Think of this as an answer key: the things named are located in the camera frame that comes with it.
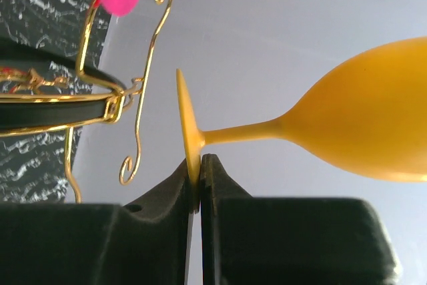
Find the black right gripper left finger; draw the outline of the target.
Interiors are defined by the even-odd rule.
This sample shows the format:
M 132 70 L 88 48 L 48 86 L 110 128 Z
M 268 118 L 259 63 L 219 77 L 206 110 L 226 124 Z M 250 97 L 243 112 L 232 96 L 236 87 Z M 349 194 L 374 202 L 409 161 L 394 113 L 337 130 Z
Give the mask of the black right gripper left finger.
M 185 284 L 187 166 L 119 204 L 2 204 L 2 284 Z

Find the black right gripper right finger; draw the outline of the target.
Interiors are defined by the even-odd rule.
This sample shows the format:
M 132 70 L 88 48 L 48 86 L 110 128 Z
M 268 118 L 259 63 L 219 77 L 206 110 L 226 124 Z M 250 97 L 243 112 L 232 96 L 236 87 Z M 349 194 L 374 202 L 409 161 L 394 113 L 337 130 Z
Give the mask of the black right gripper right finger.
M 399 260 L 358 198 L 251 196 L 214 154 L 202 158 L 204 284 L 396 284 Z

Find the orange yellow wine glass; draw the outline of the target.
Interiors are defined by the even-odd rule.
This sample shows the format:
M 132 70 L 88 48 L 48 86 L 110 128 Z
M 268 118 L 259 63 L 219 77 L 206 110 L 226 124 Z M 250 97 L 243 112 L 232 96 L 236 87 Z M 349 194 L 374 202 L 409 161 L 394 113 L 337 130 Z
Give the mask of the orange yellow wine glass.
M 426 181 L 426 38 L 362 52 L 333 68 L 280 117 L 201 130 L 181 71 L 177 99 L 193 210 L 201 150 L 260 139 L 290 141 L 347 172 L 395 182 Z

